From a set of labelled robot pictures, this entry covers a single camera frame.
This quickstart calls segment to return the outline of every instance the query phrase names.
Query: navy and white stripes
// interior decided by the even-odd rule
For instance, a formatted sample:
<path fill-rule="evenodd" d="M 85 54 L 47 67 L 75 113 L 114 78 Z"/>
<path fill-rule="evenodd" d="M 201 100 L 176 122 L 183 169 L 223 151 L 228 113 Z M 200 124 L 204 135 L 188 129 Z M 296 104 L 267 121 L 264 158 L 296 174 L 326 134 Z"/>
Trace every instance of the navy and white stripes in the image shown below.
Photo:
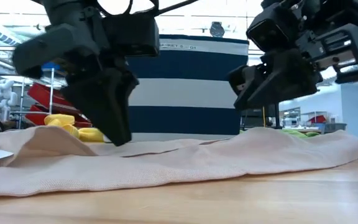
<path fill-rule="evenodd" d="M 134 141 L 219 139 L 238 134 L 226 75 L 248 59 L 246 40 L 161 35 L 157 58 L 130 58 L 140 85 L 129 100 Z"/>

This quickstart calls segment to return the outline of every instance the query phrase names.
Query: navy stripe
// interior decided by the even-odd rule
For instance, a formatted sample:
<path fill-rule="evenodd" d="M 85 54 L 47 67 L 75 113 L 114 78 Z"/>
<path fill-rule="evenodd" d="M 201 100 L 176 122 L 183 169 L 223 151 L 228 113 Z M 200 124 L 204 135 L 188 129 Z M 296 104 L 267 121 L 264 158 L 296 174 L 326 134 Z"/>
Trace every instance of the navy stripe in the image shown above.
<path fill-rule="evenodd" d="M 225 42 L 225 43 L 248 44 L 249 45 L 248 40 L 238 40 L 238 39 L 219 38 L 219 37 L 189 36 L 189 35 L 180 35 L 180 34 L 160 34 L 160 39 L 203 40 L 203 41 Z"/>
<path fill-rule="evenodd" d="M 237 135 L 240 115 L 234 109 L 130 106 L 133 133 Z"/>
<path fill-rule="evenodd" d="M 129 58 L 138 78 L 182 78 L 226 81 L 226 75 L 247 63 L 248 56 L 185 50 L 162 50 L 157 58 Z"/>

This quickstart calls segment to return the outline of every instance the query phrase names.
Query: green cloth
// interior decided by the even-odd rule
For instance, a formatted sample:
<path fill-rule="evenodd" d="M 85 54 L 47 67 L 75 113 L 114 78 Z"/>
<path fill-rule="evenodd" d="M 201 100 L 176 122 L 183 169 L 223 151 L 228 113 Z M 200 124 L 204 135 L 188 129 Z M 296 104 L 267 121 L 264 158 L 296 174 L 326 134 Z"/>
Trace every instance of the green cloth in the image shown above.
<path fill-rule="evenodd" d="M 320 135 L 319 133 L 314 133 L 314 132 L 309 132 L 309 133 L 303 134 L 300 131 L 291 130 L 291 129 L 283 129 L 281 131 L 284 132 L 284 133 L 287 133 L 287 134 L 292 134 L 292 135 L 297 136 L 299 138 L 311 138 L 311 137 L 315 137 L 315 136 Z"/>

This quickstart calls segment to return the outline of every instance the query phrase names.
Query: wrinkled towel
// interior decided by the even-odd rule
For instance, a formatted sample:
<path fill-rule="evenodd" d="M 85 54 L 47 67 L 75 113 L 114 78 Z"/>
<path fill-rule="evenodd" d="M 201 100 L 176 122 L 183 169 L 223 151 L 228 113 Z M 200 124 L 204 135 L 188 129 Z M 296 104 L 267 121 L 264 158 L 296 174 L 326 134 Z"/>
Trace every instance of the wrinkled towel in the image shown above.
<path fill-rule="evenodd" d="M 232 139 L 84 144 L 59 127 L 0 133 L 0 195 L 101 191 L 172 182 L 325 169 L 358 159 L 358 139 L 344 131 L 300 139 L 254 128 Z"/>

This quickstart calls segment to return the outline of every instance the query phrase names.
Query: wooden table surface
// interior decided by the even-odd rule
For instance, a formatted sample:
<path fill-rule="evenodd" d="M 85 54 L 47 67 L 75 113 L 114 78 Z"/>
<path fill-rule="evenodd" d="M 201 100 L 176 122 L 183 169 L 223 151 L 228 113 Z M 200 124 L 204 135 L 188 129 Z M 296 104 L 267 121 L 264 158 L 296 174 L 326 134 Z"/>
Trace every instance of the wooden table surface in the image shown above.
<path fill-rule="evenodd" d="M 358 224 L 358 161 L 148 189 L 0 198 L 0 224 Z"/>

